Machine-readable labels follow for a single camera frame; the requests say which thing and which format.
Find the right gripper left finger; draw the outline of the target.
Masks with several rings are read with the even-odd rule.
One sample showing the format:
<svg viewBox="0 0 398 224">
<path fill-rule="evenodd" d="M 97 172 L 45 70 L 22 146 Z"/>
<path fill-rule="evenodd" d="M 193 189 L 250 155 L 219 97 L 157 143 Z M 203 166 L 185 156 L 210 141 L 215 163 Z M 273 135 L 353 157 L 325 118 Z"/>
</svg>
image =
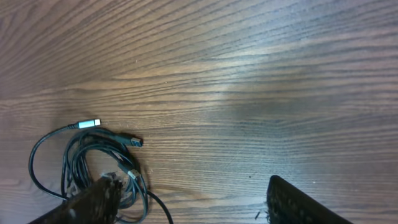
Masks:
<svg viewBox="0 0 398 224">
<path fill-rule="evenodd" d="M 115 177 L 102 177 L 30 224 L 112 224 L 116 221 L 122 186 L 122 181 Z"/>
</svg>

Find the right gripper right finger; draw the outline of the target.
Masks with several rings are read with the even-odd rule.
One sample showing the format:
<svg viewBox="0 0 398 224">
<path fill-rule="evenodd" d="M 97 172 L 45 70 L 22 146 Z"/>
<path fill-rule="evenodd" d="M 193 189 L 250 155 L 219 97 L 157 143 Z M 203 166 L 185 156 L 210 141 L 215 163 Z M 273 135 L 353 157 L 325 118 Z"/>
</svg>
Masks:
<svg viewBox="0 0 398 224">
<path fill-rule="evenodd" d="M 278 175 L 270 177 L 266 204 L 271 224 L 351 224 Z"/>
</svg>

